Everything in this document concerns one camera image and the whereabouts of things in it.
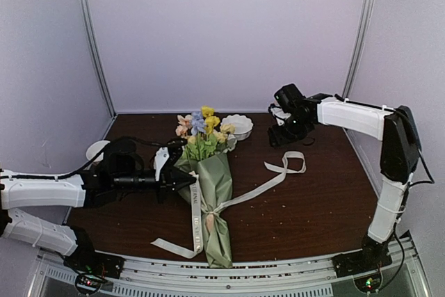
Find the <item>bright yellow flower stem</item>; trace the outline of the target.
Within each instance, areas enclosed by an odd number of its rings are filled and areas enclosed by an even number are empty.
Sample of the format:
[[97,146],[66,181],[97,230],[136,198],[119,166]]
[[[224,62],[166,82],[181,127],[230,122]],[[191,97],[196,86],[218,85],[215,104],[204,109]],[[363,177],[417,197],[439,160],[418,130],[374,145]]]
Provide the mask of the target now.
[[220,124],[220,118],[216,116],[215,109],[210,106],[202,106],[201,113],[204,118],[204,129],[207,134],[211,134],[214,128]]

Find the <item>left aluminium frame post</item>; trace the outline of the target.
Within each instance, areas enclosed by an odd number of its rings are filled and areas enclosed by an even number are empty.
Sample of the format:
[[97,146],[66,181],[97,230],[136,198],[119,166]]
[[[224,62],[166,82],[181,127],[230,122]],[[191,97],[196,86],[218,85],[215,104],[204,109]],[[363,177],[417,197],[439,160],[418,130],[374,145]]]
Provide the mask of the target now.
[[92,16],[90,11],[90,4],[88,0],[79,0],[81,6],[81,12],[83,17],[83,25],[86,32],[86,39],[88,41],[88,49],[92,60],[95,75],[98,80],[99,89],[104,99],[109,116],[114,119],[117,116],[114,104],[111,99],[110,90],[106,82],[104,75],[104,69],[102,66],[102,60],[99,55],[99,47],[95,36],[94,26],[92,22]]

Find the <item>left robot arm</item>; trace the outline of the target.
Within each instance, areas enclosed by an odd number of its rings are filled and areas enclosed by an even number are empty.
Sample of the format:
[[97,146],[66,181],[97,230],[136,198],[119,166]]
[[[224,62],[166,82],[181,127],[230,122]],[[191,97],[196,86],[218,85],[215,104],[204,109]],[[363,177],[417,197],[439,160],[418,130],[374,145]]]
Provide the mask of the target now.
[[66,174],[21,174],[1,171],[1,237],[30,243],[72,259],[93,272],[100,258],[87,232],[54,225],[23,211],[25,207],[103,207],[126,195],[153,191],[163,202],[195,183],[195,177],[176,167],[187,141],[167,143],[123,136],[97,141],[86,152],[86,164]]

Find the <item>white fluted dish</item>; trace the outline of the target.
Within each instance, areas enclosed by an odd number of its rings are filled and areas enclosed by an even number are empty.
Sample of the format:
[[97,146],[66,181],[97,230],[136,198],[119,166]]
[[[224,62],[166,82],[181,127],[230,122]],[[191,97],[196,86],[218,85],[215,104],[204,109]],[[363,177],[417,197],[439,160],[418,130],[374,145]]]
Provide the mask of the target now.
[[247,139],[253,130],[253,121],[246,115],[228,115],[222,119],[222,125],[234,125],[234,136],[238,141]]

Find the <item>aluminium front rail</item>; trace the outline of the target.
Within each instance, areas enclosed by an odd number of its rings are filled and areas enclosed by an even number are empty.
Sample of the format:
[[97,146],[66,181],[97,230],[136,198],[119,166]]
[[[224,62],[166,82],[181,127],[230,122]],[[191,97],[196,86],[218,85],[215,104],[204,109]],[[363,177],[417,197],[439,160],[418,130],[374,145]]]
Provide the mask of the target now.
[[377,296],[431,296],[413,240],[389,244],[392,263],[363,274],[339,277],[332,255],[266,262],[239,262],[210,269],[202,262],[126,256],[118,279],[95,296],[363,296],[358,285],[383,276]]

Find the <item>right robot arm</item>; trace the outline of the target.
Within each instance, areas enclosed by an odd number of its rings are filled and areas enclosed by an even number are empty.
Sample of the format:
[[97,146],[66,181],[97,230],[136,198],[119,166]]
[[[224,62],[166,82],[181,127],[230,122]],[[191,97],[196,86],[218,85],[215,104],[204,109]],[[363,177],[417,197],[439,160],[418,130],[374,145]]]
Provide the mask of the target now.
[[293,83],[282,86],[268,107],[276,123],[268,129],[270,145],[305,139],[318,125],[339,127],[378,142],[375,178],[381,181],[377,207],[367,232],[374,242],[357,254],[357,265],[371,270],[383,258],[386,243],[404,212],[408,188],[421,159],[421,141],[410,107],[374,106],[339,95],[303,95]]

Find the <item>small white tea bowl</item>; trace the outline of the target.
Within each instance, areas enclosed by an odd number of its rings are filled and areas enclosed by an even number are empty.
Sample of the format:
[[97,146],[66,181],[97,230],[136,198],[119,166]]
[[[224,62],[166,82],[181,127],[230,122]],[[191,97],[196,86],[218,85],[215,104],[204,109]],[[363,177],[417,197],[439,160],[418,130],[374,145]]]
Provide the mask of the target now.
[[108,140],[102,140],[102,141],[97,141],[95,143],[93,143],[87,150],[86,150],[86,158],[88,161],[90,161],[93,157],[95,157],[97,155],[98,152],[100,152],[100,155],[98,155],[95,160],[92,162],[94,164],[99,163],[100,161],[103,160],[104,158],[104,152],[102,151],[108,144],[110,143],[110,141]]

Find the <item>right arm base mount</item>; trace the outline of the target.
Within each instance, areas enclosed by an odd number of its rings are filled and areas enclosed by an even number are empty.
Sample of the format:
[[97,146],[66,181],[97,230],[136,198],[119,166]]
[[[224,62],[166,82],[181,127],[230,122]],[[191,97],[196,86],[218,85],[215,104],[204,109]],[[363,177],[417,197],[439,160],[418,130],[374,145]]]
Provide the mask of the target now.
[[389,240],[378,243],[368,236],[362,240],[362,248],[355,252],[340,253],[332,258],[338,278],[378,270],[381,266],[392,264],[389,255]]

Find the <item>cream yellow rose stem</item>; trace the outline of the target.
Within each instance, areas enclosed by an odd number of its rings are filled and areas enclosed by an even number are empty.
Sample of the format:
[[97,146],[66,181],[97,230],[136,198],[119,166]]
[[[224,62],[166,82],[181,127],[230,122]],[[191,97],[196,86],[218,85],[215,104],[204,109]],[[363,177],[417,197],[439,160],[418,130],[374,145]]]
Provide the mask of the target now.
[[212,129],[212,132],[198,131],[187,138],[184,151],[190,158],[203,160],[220,153],[231,152],[236,148],[237,139],[234,135],[235,126],[222,125],[220,131]]

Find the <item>green and pink wrapping paper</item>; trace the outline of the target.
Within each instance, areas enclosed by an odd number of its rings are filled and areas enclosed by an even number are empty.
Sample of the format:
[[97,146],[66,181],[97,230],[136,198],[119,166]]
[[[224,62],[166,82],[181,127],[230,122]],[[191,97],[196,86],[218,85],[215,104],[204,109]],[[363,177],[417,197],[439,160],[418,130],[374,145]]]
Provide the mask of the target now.
[[210,268],[231,268],[232,249],[229,227],[218,206],[232,199],[232,174],[225,153],[202,161],[183,155],[175,164],[199,177],[203,247]]

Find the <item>right aluminium frame post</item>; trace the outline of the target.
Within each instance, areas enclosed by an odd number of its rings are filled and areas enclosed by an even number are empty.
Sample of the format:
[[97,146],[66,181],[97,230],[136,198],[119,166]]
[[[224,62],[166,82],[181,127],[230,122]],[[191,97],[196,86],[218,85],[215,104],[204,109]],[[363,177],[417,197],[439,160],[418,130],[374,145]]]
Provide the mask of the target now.
[[364,51],[366,34],[368,32],[369,25],[371,23],[374,3],[375,0],[363,0],[362,2],[362,9],[359,17],[359,23],[357,27],[357,34],[355,38],[353,52],[348,67],[346,81],[343,86],[343,91],[341,93],[342,98],[349,98],[353,90],[354,81],[356,79],[359,69],[359,64]]

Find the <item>aluminium frame post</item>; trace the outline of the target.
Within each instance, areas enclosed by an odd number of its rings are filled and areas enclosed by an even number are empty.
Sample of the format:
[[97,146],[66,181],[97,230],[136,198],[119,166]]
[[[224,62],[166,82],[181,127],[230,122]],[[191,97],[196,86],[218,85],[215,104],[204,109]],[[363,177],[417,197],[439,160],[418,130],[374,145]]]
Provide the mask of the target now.
[[359,23],[357,27],[357,34],[355,38],[353,52],[348,67],[346,81],[343,86],[343,91],[341,93],[342,98],[349,98],[353,90],[354,81],[356,79],[359,69],[359,64],[364,51],[366,34],[368,32],[369,25],[371,23],[374,3],[375,0],[363,0],[362,2],[362,9],[359,17]]
[[90,11],[90,4],[88,0],[79,0],[81,6],[81,12],[83,17],[83,25],[86,32],[86,39],[88,41],[88,49],[92,60],[95,75],[98,80],[99,89],[104,99],[109,116],[114,119],[117,116],[114,104],[111,99],[110,90],[106,82],[104,75],[104,69],[102,66],[102,60],[99,55],[99,47],[95,36],[94,26],[92,22],[92,16]]

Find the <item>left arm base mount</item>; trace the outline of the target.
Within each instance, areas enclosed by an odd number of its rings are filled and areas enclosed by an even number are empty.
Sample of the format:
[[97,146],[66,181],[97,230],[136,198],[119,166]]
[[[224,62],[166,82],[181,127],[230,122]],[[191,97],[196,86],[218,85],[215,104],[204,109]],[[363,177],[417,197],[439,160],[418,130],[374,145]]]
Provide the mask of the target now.
[[97,252],[87,232],[73,227],[76,248],[69,256],[64,256],[64,265],[80,272],[92,273],[103,278],[119,279],[124,265],[120,256]]

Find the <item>peach flower stem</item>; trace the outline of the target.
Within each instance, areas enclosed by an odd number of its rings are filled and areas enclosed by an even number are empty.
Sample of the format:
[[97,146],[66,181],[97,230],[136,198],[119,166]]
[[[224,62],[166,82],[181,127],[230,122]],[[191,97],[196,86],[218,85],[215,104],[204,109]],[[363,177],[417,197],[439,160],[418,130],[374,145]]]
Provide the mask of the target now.
[[177,136],[182,137],[182,138],[189,137],[190,130],[192,128],[192,124],[191,124],[192,119],[193,119],[193,116],[191,114],[188,114],[185,116],[177,115],[178,125],[177,125],[177,128],[175,129],[175,133]]

